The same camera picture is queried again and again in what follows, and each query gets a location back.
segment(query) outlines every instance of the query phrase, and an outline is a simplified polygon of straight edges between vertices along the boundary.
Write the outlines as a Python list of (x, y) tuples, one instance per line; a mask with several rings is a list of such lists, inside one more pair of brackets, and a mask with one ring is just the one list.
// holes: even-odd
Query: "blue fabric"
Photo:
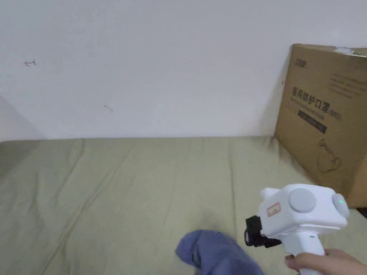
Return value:
[(234, 239), (212, 230), (188, 233), (178, 244), (176, 254), (199, 268), (201, 275), (264, 275)]

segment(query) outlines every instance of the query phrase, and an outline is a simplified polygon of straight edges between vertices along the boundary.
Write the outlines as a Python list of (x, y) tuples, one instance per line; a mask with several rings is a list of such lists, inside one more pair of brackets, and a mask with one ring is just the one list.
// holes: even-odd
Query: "bed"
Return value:
[[(174, 254), (196, 229), (235, 238), (266, 274), (281, 246), (246, 247), (260, 190), (312, 183), (273, 137), (0, 144), (0, 274), (194, 274)], [(322, 236), (367, 263), (367, 220)]]

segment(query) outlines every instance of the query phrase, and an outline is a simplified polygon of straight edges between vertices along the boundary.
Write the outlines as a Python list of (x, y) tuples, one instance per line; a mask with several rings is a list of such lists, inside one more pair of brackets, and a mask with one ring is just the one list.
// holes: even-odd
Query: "cardboard box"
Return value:
[(275, 131), (350, 208), (367, 207), (367, 48), (354, 50), (293, 45)]

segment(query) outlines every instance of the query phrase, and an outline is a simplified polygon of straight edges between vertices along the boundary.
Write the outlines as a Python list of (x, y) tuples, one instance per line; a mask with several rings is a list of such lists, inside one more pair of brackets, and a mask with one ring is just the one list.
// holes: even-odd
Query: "gray round button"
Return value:
[(333, 194), (333, 203), (337, 211), (345, 218), (349, 217), (349, 209), (346, 205), (345, 199), (341, 194)]
[(316, 197), (311, 191), (298, 188), (289, 194), (289, 205), (298, 213), (309, 213), (316, 206)]

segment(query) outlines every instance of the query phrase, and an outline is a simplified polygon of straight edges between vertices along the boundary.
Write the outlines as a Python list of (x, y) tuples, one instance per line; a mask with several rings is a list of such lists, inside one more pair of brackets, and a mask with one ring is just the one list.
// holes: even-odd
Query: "hand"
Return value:
[(325, 249), (326, 256), (302, 253), (286, 257), (287, 267), (299, 272), (312, 269), (325, 275), (367, 275), (367, 266), (339, 249)]

